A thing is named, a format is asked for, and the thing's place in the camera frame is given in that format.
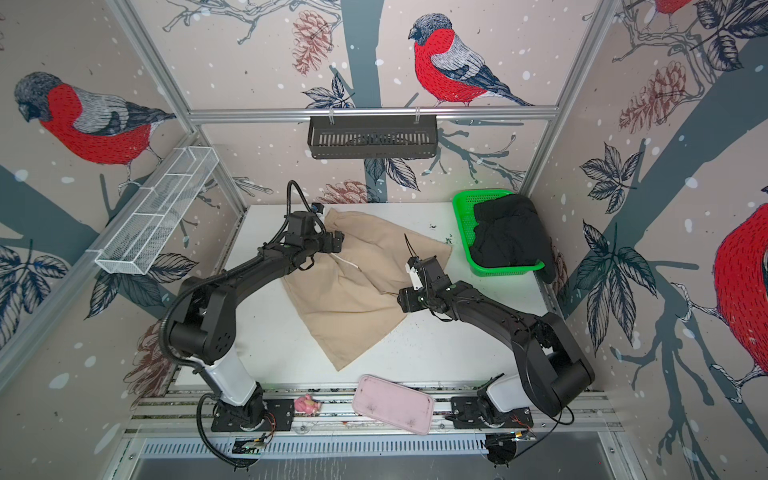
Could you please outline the beige shorts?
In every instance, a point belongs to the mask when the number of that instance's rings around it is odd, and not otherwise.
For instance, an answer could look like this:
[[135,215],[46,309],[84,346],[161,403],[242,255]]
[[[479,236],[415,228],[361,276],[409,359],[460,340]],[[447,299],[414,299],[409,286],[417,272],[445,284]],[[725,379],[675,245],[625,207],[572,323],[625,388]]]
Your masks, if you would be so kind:
[[358,211],[330,209],[324,223],[344,234],[341,251],[317,254],[309,269],[285,276],[282,283],[311,336],[340,371],[406,317],[397,295],[412,285],[409,248],[445,267],[452,247]]

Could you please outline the green plastic basket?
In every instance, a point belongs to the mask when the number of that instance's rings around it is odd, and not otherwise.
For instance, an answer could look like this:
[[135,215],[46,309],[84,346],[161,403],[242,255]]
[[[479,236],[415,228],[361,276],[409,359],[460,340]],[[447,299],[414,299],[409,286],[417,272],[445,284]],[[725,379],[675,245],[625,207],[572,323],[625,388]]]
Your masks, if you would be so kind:
[[465,190],[457,193],[452,198],[452,206],[457,222],[461,244],[468,262],[470,271],[478,277],[516,276],[528,272],[537,272],[544,268],[545,264],[538,261],[530,266],[510,266],[499,268],[487,268],[478,265],[470,252],[470,247],[475,243],[475,227],[478,225],[474,206],[486,201],[514,195],[514,192],[503,189],[478,189]]

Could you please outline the black shorts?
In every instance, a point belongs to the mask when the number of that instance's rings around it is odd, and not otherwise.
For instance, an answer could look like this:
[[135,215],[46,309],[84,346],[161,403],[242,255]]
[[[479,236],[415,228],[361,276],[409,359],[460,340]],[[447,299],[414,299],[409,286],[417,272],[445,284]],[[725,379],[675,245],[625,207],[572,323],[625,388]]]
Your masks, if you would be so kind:
[[544,267],[537,276],[551,284],[556,266],[551,240],[533,202],[522,195],[505,195],[473,206],[475,240],[469,247],[473,261],[484,268]]

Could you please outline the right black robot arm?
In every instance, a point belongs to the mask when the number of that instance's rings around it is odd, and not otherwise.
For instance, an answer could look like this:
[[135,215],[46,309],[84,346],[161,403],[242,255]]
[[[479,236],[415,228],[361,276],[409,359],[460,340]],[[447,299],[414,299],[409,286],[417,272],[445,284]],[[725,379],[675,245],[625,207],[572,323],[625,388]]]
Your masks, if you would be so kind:
[[488,426],[501,426],[514,411],[529,407],[558,419],[595,381],[590,362],[557,314],[522,312],[467,282],[454,282],[436,257],[412,256],[405,269],[412,285],[399,290],[403,312],[427,310],[443,322],[471,325],[513,353],[516,372],[493,377],[477,392],[478,416]]

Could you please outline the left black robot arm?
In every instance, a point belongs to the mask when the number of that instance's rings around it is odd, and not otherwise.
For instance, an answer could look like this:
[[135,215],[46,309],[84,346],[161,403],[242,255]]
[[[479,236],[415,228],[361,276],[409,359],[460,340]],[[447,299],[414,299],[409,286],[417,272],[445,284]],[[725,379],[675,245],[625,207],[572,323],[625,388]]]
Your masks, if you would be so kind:
[[263,388],[236,352],[236,310],[268,284],[312,268],[316,254],[341,251],[344,234],[326,230],[323,211],[320,203],[303,211],[288,210],[278,233],[253,259],[219,275],[188,279],[161,319],[160,350],[212,390],[216,431],[257,430],[275,422]]

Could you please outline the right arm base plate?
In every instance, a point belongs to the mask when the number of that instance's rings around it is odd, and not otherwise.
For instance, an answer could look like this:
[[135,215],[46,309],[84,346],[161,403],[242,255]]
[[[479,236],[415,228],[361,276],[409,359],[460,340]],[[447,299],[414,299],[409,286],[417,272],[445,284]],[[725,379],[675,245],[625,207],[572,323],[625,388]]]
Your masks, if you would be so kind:
[[489,400],[478,396],[452,397],[446,419],[456,429],[533,428],[527,407],[501,412]]

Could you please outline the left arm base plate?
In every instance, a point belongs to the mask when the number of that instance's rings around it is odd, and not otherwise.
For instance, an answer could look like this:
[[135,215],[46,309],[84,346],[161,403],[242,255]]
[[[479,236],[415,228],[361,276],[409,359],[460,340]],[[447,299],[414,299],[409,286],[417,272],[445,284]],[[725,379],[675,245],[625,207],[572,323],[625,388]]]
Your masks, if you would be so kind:
[[259,400],[245,406],[233,406],[218,400],[213,410],[213,432],[285,432],[295,416],[291,400]]

